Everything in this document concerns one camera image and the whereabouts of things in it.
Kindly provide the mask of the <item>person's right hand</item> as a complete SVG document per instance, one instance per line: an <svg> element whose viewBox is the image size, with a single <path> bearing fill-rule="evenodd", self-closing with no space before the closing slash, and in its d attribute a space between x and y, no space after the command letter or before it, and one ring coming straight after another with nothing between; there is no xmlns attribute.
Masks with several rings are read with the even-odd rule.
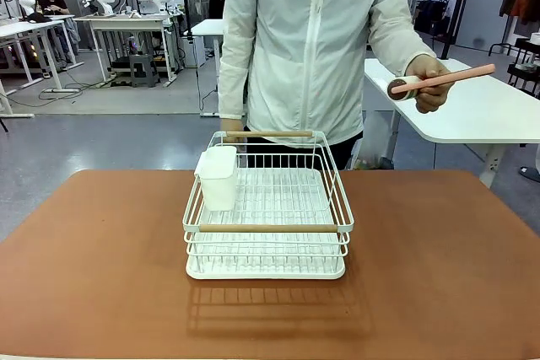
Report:
<svg viewBox="0 0 540 360"><path fill-rule="evenodd" d="M224 119L220 120L220 130L222 132L243 132L243 122L237 119ZM243 137L223 137L224 143L240 143L244 142Z"/></svg>

